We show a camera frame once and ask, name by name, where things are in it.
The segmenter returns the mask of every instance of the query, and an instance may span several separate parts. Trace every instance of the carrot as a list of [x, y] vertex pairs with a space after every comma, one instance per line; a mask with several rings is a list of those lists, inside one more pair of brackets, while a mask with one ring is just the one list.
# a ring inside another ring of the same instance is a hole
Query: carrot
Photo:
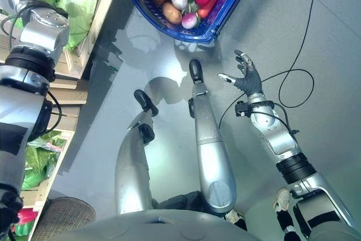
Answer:
[[210, 0], [206, 5], [201, 7], [197, 12], [198, 16], [201, 17], [202, 19], [206, 18], [209, 12], [211, 11], [211, 9], [213, 8], [214, 4], [216, 3], [216, 1], [217, 0]]

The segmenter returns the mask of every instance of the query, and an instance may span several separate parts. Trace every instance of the cable connector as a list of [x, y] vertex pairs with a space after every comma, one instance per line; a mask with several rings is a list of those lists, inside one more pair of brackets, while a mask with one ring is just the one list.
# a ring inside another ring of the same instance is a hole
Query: cable connector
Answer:
[[249, 104], [243, 101], [239, 101], [236, 103], [235, 111], [237, 117], [250, 117], [250, 115], [252, 114], [252, 109], [249, 108]]
[[272, 109], [275, 108], [274, 103], [269, 100], [263, 101], [263, 102], [252, 103], [252, 104], [248, 104], [243, 101], [239, 101], [236, 103], [236, 106], [235, 106], [236, 116], [237, 117], [246, 116], [246, 117], [250, 118], [250, 116], [255, 108], [267, 107], [267, 106], [271, 107]]

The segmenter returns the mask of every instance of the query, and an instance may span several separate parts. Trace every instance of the gray floor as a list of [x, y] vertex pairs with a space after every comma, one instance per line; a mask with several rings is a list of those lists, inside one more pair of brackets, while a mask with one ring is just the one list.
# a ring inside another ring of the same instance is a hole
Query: gray floor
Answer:
[[[198, 58], [219, 120], [239, 92], [216, 78], [239, 75], [234, 49], [255, 61], [262, 78], [289, 68], [299, 49], [311, 0], [241, 0], [211, 45], [180, 43], [158, 32], [129, 0], [115, 0], [94, 57], [89, 101], [83, 106], [76, 138], [55, 180], [52, 195], [68, 195], [91, 204], [102, 219], [115, 213], [114, 169], [125, 130], [140, 111], [137, 88], [159, 107], [156, 139], [146, 153], [151, 190], [158, 201], [199, 189], [188, 62]], [[309, 33], [296, 68], [315, 77], [315, 91], [302, 107], [289, 109], [298, 141], [317, 170], [341, 196], [361, 229], [361, 5], [360, 0], [315, 0]], [[277, 101], [281, 77], [264, 83]], [[302, 101], [310, 79], [290, 75], [282, 97]], [[227, 113], [221, 127], [237, 178], [236, 208], [249, 231], [263, 240], [282, 240], [271, 203], [285, 185], [252, 133], [247, 118]]]

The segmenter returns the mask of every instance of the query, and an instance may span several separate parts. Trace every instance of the sneaker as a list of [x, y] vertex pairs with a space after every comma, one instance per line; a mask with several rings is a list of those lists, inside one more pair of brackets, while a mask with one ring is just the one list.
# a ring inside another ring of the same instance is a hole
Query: sneaker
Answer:
[[287, 211], [289, 207], [289, 191], [288, 189], [280, 189], [277, 193], [276, 200], [272, 203], [272, 207], [276, 212]]
[[238, 220], [244, 220], [244, 215], [242, 213], [238, 213], [234, 209], [230, 210], [225, 216], [225, 220], [234, 224]]

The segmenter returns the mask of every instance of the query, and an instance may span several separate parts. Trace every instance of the plastic basket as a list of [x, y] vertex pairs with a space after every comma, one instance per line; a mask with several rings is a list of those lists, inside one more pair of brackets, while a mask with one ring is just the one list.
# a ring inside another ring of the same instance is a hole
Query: plastic basket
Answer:
[[208, 17], [197, 29], [184, 29], [173, 25], [162, 14], [161, 8], [151, 0], [132, 0], [144, 17], [159, 31], [184, 42], [208, 43], [217, 36], [239, 0], [217, 0]]

